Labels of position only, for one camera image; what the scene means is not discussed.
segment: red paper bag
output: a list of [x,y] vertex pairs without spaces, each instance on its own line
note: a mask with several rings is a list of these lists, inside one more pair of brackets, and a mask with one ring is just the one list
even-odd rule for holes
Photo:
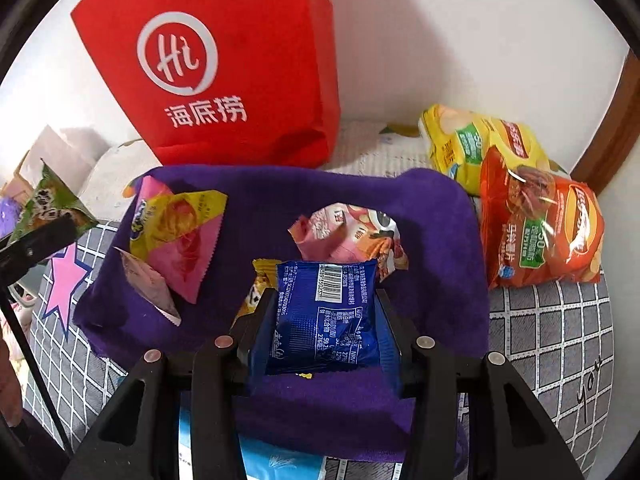
[[163,164],[329,158],[340,117],[330,0],[82,0],[71,16]]

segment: checkered fabric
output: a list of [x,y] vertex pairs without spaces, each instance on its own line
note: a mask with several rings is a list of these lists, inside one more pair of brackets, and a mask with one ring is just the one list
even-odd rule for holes
[[[100,271],[104,253],[111,245],[118,226],[117,222],[100,224],[78,240],[76,258],[93,270],[73,294],[70,317],[73,316],[76,302]],[[51,264],[47,264],[31,321],[30,345],[47,383],[49,395],[75,449],[125,373],[111,360],[95,356],[84,334],[72,323],[69,325],[68,338],[65,338],[57,313],[42,319],[52,283]],[[62,444],[31,374],[25,408]]]
[[[78,241],[76,257],[93,270],[72,298],[72,309],[100,270],[118,228],[106,222]],[[68,340],[57,315],[42,319],[51,291],[50,264],[31,325],[31,348],[49,393],[76,448],[125,373],[89,350],[71,325]],[[491,293],[490,350],[503,352],[553,419],[585,476],[602,439],[613,374],[613,327],[604,275],[597,285],[549,282]],[[59,440],[30,377],[26,407]],[[468,434],[468,402],[458,416]],[[326,480],[397,480],[401,465],[326,461]],[[466,472],[458,477],[466,478]]]
[[[611,306],[600,278],[596,285],[549,282],[491,293],[490,350],[511,360],[585,478],[602,440],[613,377]],[[468,434],[466,396],[461,414]]]

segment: pink star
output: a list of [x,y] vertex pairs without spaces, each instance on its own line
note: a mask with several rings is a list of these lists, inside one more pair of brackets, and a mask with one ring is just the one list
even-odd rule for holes
[[42,319],[57,310],[65,338],[68,338],[71,297],[82,280],[92,271],[92,268],[86,263],[76,260],[75,243],[69,245],[64,253],[55,254],[51,258],[51,267],[53,286]]

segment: purple towel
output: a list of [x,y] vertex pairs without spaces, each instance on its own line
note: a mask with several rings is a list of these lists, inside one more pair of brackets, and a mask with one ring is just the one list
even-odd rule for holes
[[[299,260],[287,229],[300,214],[335,202],[383,211],[398,224],[409,270],[397,270],[383,283],[398,312],[459,354],[485,354],[489,299],[478,219],[453,180],[430,170],[375,178],[299,168],[167,166],[149,174],[174,193],[226,193],[220,239],[198,304],[176,296],[179,328],[135,293],[119,254],[109,251],[74,314],[98,355],[130,368],[150,348],[193,351],[228,332],[253,283],[252,260]],[[128,249],[133,213],[132,205],[113,240],[116,247]],[[402,461],[413,406],[394,397],[379,368],[316,374],[311,380],[267,377],[255,395],[235,401],[242,434],[374,462]]]
[[15,229],[20,219],[22,206],[13,198],[0,197],[0,238],[4,238]]

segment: barcode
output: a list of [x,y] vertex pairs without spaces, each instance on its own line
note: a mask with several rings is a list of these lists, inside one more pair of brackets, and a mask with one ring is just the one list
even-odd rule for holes
[[318,283],[316,284],[316,301],[342,303],[342,267],[339,265],[320,264]]
[[391,477],[391,480],[399,480],[401,472],[402,464],[400,462],[396,462],[396,464],[394,465],[394,475]]

